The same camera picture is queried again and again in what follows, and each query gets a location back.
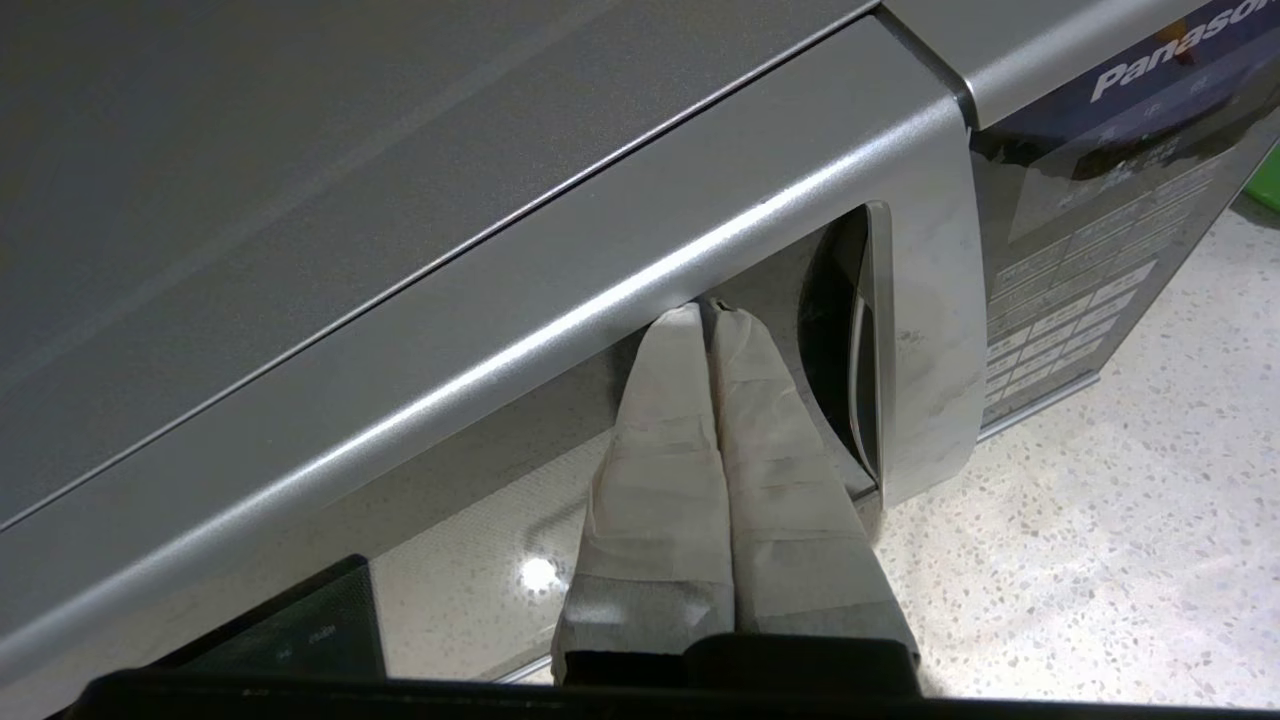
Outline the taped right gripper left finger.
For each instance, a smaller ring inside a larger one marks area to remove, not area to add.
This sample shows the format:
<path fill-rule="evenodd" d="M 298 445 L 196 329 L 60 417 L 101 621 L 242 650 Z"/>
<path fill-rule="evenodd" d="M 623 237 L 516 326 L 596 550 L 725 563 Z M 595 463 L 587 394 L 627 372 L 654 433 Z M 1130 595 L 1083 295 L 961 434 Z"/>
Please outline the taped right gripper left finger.
<path fill-rule="evenodd" d="M 696 304 L 646 329 L 591 479 L 557 685 L 663 673 L 735 628 L 730 500 Z"/>

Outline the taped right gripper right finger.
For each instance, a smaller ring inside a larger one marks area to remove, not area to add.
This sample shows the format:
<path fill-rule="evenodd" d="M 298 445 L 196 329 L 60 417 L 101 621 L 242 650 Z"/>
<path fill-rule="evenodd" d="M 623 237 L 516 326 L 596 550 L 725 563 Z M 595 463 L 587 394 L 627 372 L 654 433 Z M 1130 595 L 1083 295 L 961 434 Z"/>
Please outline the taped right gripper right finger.
<path fill-rule="evenodd" d="M 710 364 L 737 629 L 891 641 L 918 665 L 916 639 L 771 332 L 717 306 Z"/>

